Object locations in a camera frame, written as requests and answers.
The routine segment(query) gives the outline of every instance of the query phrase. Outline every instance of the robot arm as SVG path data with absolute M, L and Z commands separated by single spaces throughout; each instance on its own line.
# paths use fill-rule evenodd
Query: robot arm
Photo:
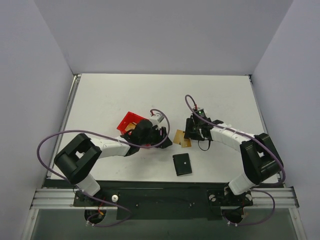
M 280 171 L 277 162 L 267 152 L 252 139 L 239 133 L 249 135 L 264 144 L 283 165 L 268 134 L 261 133 L 254 135 L 238 131 L 223 121 L 211 121 L 211 119 L 206 116 L 204 109 L 198 108 L 194 110 L 203 119 L 214 123 L 218 127 L 207 124 L 192 114 L 191 117 L 186 120 L 185 138 L 198 141 L 208 140 L 220 142 L 241 153 L 244 172 L 228 183 L 228 187 L 234 195 L 245 193 L 250 188 L 261 184 L 264 180 Z
M 167 135 L 165 127 L 158 128 L 163 120 L 161 114 L 152 115 L 149 120 L 141 120 L 133 130 L 118 136 L 113 141 L 104 138 L 89 138 L 80 133 L 71 140 L 54 158 L 54 163 L 62 171 L 71 184 L 94 196 L 99 192 L 100 186 L 90 174 L 96 161 L 111 156 L 130 156 L 139 151 L 135 145 L 156 145 Z M 172 145 L 169 138 L 156 148 L 167 148 Z

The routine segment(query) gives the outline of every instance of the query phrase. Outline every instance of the black cable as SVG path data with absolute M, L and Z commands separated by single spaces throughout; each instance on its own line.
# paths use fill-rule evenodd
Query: black cable
M 200 147 L 200 144 L 199 144 L 199 142 L 200 142 L 200 140 L 198 140 L 198 146 L 199 146 L 199 148 L 202 150 L 202 151 L 208 151 L 209 150 L 209 148 L 210 148 L 210 146 L 211 146 L 211 141 L 210 140 L 208 140 L 208 148 L 207 149 L 202 149 L 201 147 Z

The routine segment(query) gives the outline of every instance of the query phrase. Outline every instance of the white wall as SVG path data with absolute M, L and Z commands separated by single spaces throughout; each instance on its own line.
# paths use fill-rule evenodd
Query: white wall
M 253 87 L 267 130 L 294 186 L 308 239 L 319 239 L 320 1 L 294 0 Z
M 0 36 L 0 238 L 15 240 L 45 177 L 37 144 L 59 129 L 73 75 L 32 0 L 0 2 Z
M 252 74 L 292 0 L 35 0 L 74 73 Z

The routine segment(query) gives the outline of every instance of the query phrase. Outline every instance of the glass panel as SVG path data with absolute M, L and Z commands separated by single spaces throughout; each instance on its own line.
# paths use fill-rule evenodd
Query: glass panel
M 270 209 L 247 209 L 246 222 L 255 222 Z M 116 219 L 107 212 L 101 223 Z M 227 226 L 225 220 L 128 220 L 115 227 L 86 226 L 83 209 L 42 209 L 39 211 L 32 240 L 297 240 L 288 209 L 276 209 L 274 216 L 254 226 Z

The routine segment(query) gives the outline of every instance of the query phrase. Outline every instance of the white table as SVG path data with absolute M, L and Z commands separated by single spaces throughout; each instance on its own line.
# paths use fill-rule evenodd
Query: white table
M 149 117 L 149 110 L 162 110 L 171 124 L 170 139 L 176 130 L 185 130 L 190 116 L 184 97 L 193 96 L 212 120 L 219 119 L 247 133 L 264 131 L 247 76 L 82 74 L 66 123 L 66 130 L 88 130 L 111 137 L 128 111 Z M 61 150 L 76 134 L 65 134 Z M 189 153 L 192 173 L 177 176 L 174 154 Z M 166 149 L 140 149 L 132 156 L 99 159 L 91 174 L 96 180 L 227 183 L 243 172 L 239 152 L 218 142 L 201 151 L 180 145 Z M 266 183 L 274 183 L 273 176 Z

